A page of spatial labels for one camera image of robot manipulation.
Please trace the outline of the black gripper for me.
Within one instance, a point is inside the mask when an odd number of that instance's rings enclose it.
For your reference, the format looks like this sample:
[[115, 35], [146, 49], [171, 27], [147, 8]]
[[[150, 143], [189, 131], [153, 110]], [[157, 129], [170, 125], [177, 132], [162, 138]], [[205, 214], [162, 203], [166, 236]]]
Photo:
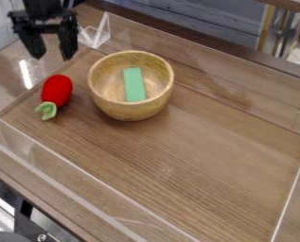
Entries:
[[78, 51], [78, 13], [71, 9], [62, 9], [60, 12], [34, 16], [26, 10], [8, 12], [12, 21], [12, 30], [18, 33], [19, 39], [27, 51], [35, 59], [46, 54], [46, 45], [42, 34], [56, 33], [59, 39], [59, 51], [62, 57], [68, 61]]

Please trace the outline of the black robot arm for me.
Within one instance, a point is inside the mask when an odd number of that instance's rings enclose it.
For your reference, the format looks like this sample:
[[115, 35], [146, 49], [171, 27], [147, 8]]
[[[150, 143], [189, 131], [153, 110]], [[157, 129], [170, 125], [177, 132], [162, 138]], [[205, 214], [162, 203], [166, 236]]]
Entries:
[[35, 59], [46, 54], [43, 34], [56, 34], [62, 58], [68, 61], [78, 51], [78, 13], [60, 0], [22, 0], [24, 8], [8, 12], [12, 32]]

